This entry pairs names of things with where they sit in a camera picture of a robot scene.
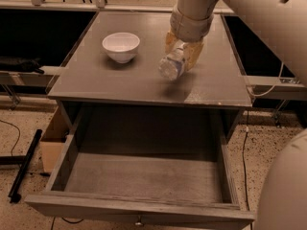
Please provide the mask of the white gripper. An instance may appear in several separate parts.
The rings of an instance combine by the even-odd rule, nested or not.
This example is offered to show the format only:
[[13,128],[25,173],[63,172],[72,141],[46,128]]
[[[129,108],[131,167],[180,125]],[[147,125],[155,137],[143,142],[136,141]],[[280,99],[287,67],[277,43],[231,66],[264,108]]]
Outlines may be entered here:
[[203,48],[203,38],[209,33],[214,15],[203,20],[194,20],[173,8],[170,18],[171,31],[165,37],[165,53],[170,54],[180,39],[183,42],[185,70],[191,70],[197,63]]

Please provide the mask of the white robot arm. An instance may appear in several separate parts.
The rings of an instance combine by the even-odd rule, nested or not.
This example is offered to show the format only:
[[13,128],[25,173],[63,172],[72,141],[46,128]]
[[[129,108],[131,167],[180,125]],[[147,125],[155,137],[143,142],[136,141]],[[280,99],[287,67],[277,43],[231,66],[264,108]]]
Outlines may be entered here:
[[[193,65],[220,0],[177,0],[166,35],[169,53],[188,44]],[[303,84],[307,83],[307,0],[222,0]],[[278,153],[264,182],[254,230],[307,230],[307,130]]]

